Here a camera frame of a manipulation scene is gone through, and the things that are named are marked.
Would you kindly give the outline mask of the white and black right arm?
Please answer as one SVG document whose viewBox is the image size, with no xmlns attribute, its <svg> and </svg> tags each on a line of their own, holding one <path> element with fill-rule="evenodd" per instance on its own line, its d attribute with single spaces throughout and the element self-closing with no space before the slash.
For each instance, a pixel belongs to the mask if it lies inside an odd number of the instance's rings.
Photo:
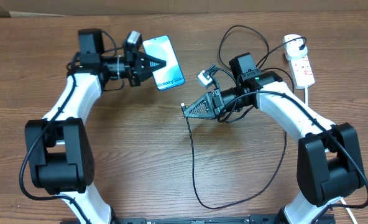
<svg viewBox="0 0 368 224">
<path fill-rule="evenodd" d="M 363 187 L 367 199 L 355 208 L 368 206 L 368 180 L 354 127 L 334 124 L 314 112 L 279 75 L 261 72 L 249 53 L 233 58 L 229 65 L 236 85 L 221 90 L 214 78 L 215 68 L 202 71 L 200 82 L 216 88 L 190 106 L 181 105 L 184 117 L 224 122 L 232 112 L 253 106 L 281 125 L 298 146 L 299 194 L 278 214 L 250 215 L 249 223 L 334 223 L 326 212 L 340 207 L 339 200 Z"/>
</svg>

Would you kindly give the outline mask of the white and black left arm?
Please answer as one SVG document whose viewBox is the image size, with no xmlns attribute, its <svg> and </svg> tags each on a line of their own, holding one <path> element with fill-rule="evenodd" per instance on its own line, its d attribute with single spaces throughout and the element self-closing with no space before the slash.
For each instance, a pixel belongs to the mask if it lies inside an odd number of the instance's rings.
<svg viewBox="0 0 368 224">
<path fill-rule="evenodd" d="M 67 85 L 53 108 L 25 125 L 27 154 L 19 187 L 29 199 L 63 200 L 78 223 L 117 223 L 95 184 L 94 157 L 85 130 L 92 106 L 110 80 L 139 86 L 166 62 L 140 51 L 142 36 L 131 31 L 108 56 L 102 29 L 78 31 L 80 49 L 66 65 Z"/>
</svg>

